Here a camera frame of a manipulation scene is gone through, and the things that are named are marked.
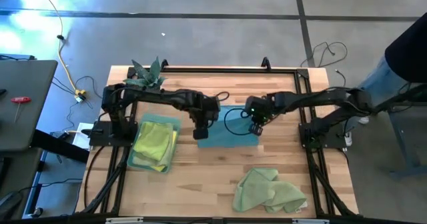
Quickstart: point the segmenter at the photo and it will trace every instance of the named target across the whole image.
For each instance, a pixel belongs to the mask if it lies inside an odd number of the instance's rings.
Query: blue cloth
[[[244,108],[244,106],[221,106],[218,121],[209,128],[209,137],[207,139],[197,141],[198,147],[251,147],[258,145],[258,136],[254,134],[234,135],[226,129],[224,116],[233,108]],[[234,133],[247,133],[252,123],[250,117],[242,118],[240,116],[241,112],[240,110],[231,111],[227,115],[227,127]]]
[[[385,57],[381,58],[378,66],[368,77],[358,86],[371,95],[372,106],[375,107],[390,98],[396,96],[399,92],[404,93],[408,88],[414,88],[419,83],[412,83],[410,86],[406,80],[399,77],[387,63]],[[358,124],[360,117],[352,117],[346,125],[346,132],[351,131]]]

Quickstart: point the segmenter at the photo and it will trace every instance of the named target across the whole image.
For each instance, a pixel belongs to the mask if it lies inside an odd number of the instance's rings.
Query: yellow cable
[[[56,14],[57,14],[57,15],[58,15],[58,17],[59,17],[59,20],[60,20],[60,22],[61,22],[61,36],[62,36],[62,33],[63,33],[62,18],[61,18],[61,16],[60,16],[60,14],[59,14],[58,10],[56,9],[55,5],[52,3],[52,1],[51,1],[51,0],[48,0],[48,1],[52,4],[52,7],[54,8],[54,10],[56,11]],[[75,91],[75,94],[77,94],[77,93],[79,93],[80,91],[79,91],[79,90],[77,90],[77,88],[75,87],[75,85],[74,85],[74,83],[73,83],[73,80],[71,79],[71,76],[70,76],[70,74],[69,74],[69,72],[68,72],[68,69],[67,69],[67,67],[66,67],[66,66],[65,66],[65,64],[64,64],[64,60],[62,60],[61,51],[62,51],[62,48],[63,48],[64,44],[62,44],[62,45],[61,45],[61,42],[62,42],[61,40],[59,40],[59,42],[58,42],[58,58],[59,58],[59,60],[60,60],[60,62],[61,62],[61,64],[62,64],[62,67],[64,68],[64,70],[65,70],[65,72],[66,72],[66,74],[67,74],[68,80],[69,80],[69,82],[70,82],[71,86],[73,87],[73,89],[74,89],[74,91]]]

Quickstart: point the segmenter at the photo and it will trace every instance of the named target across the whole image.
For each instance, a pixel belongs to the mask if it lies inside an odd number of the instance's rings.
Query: wooden table
[[[126,78],[128,66],[113,66],[108,85]],[[308,69],[312,91],[329,86],[325,69]],[[215,95],[229,91],[224,105],[244,105],[248,96],[261,96],[276,91],[295,91],[293,76],[289,74],[235,74],[235,73],[162,73],[167,77],[163,88],[173,91],[188,88]],[[333,111],[334,107],[316,107],[318,117]],[[168,217],[315,217],[312,188],[308,175],[305,151],[298,137],[298,111],[281,115],[264,127],[257,147],[197,148],[193,140],[193,123],[188,114],[166,105],[139,103],[137,120],[144,112],[170,115],[182,120],[173,165],[168,174],[127,168],[119,214]],[[89,175],[87,200],[90,202],[105,183],[111,147],[106,147],[93,164]],[[88,164],[96,149],[91,151]],[[346,158],[337,150],[325,149],[331,186],[350,210],[358,212]],[[236,183],[252,167],[273,167],[279,171],[279,180],[299,187],[308,198],[308,207],[301,213],[279,211],[269,214],[263,207],[245,213],[232,209]],[[116,184],[110,195],[111,209]],[[326,210],[324,190],[320,188],[322,207]],[[81,188],[76,211],[83,209]]]

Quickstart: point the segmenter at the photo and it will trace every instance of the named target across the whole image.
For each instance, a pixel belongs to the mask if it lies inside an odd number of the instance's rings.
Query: gray floor
[[[306,15],[417,17],[425,12],[427,0],[302,0]],[[199,13],[298,15],[297,0],[52,0],[59,10],[108,13]],[[47,0],[0,0],[4,9],[51,9]],[[297,67],[306,58],[303,30],[298,19],[180,19],[180,18],[94,18],[64,17],[64,35],[68,44],[63,58],[76,80],[90,75],[97,90],[105,85],[111,65],[129,65],[131,59],[151,63],[157,55],[171,65],[241,65],[258,66],[268,56],[273,66]],[[307,21],[311,46],[327,41],[341,41],[348,47],[347,58],[328,67],[331,85],[342,85],[339,69],[347,86],[355,86],[375,67],[384,48],[411,21]],[[38,59],[57,59],[59,20],[36,11],[0,16],[0,53],[35,55]],[[315,52],[319,63],[323,48]],[[344,50],[335,46],[338,59]],[[67,83],[58,67],[55,76]],[[73,108],[74,123],[93,122],[100,100],[93,95],[90,80],[79,82],[89,91],[93,109],[86,105]],[[60,131],[69,123],[65,116],[73,98],[52,86],[38,128]],[[427,177],[395,181],[390,170],[403,168],[403,161],[390,122],[379,115],[354,131],[354,145],[349,150],[350,171],[361,214],[367,217],[426,222]],[[58,165],[52,159],[50,165]],[[84,168],[67,168],[67,176],[50,172],[44,181],[82,177]],[[77,191],[74,184],[62,185]],[[75,196],[58,199],[62,208],[53,210],[49,200],[56,194],[44,192],[39,205],[49,206],[49,215],[70,213]]]

